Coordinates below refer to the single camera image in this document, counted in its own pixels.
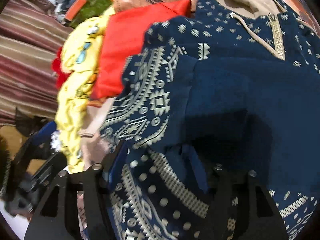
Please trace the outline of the red fluffy garment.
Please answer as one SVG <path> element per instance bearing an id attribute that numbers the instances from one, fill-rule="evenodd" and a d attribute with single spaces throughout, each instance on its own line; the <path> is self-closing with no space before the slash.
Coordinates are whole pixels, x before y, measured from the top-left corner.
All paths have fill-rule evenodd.
<path id="1" fill-rule="evenodd" d="M 70 76 L 70 73 L 64 73 L 62 71 L 62 61 L 61 61 L 61 51 L 62 47 L 60 47 L 56 53 L 55 59 L 53 59 L 51 68 L 53 72 L 55 73 L 54 76 L 56 77 L 56 88 L 57 90 L 60 90 L 62 85 L 65 83 L 65 81 Z"/>

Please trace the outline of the yellow duck print blanket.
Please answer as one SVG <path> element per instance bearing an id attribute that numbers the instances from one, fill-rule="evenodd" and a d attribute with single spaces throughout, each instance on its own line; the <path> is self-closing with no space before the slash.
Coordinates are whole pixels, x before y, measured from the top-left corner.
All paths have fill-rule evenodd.
<path id="1" fill-rule="evenodd" d="M 61 152 L 67 159 L 70 173 L 84 169 L 79 132 L 99 73 L 98 62 L 107 24 L 114 14 L 115 10 L 110 6 L 102 15 L 80 23 L 69 34 L 61 50 L 61 70 L 69 77 L 57 94 L 55 123 L 59 131 Z"/>

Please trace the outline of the striped red beige curtain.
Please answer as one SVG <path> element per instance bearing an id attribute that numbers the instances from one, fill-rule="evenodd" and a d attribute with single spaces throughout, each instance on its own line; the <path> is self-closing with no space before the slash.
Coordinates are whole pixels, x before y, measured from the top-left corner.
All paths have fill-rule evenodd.
<path id="1" fill-rule="evenodd" d="M 48 0 L 9 0 L 1 12 L 1 125 L 15 111 L 53 119 L 56 77 L 51 64 L 72 29 L 53 17 Z"/>

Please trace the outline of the orange shoe box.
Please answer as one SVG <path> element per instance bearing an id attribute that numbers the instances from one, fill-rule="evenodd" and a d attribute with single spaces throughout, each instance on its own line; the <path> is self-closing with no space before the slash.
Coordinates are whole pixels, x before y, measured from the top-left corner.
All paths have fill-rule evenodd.
<path id="1" fill-rule="evenodd" d="M 87 0 L 75 0 L 70 8 L 66 11 L 65 19 L 71 21 L 86 3 Z"/>

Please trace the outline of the red folded garment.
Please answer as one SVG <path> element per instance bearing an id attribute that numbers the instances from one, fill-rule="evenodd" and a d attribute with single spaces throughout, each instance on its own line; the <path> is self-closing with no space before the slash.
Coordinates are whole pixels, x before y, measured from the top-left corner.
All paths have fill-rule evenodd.
<path id="1" fill-rule="evenodd" d="M 127 9 L 112 15 L 106 26 L 98 63 L 99 74 L 91 98 L 103 100 L 121 93 L 125 60 L 141 52 L 144 33 L 150 25 L 176 16 L 189 16 L 190 13 L 191 0 L 179 0 Z"/>

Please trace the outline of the green floral storage box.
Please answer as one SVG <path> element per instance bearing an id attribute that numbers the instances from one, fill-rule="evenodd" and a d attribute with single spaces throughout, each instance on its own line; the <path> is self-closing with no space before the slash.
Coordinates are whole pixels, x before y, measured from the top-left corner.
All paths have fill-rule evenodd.
<path id="1" fill-rule="evenodd" d="M 74 29 L 85 20 L 102 15 L 111 5 L 111 0 L 87 0 L 68 26 Z"/>

